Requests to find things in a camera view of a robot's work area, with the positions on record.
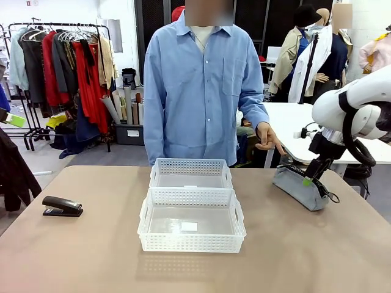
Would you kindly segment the person's left hand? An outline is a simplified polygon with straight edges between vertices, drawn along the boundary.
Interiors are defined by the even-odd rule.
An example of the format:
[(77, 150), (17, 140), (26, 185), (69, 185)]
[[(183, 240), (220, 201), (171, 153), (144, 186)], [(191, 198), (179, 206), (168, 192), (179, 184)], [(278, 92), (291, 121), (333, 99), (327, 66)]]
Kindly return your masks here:
[(269, 151), (277, 148), (280, 155), (286, 155), (280, 140), (277, 138), (272, 127), (267, 122), (261, 122), (257, 125), (256, 135), (259, 142), (255, 144), (255, 147), (259, 150)]

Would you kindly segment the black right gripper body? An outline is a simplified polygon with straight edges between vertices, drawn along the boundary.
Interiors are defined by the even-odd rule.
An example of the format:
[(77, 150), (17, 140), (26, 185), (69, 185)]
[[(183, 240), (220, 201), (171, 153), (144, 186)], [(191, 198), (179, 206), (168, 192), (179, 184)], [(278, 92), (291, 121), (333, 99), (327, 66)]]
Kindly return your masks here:
[(318, 154), (321, 159), (340, 159), (345, 152), (345, 146), (330, 142), (322, 133), (316, 133), (310, 143), (309, 151)]

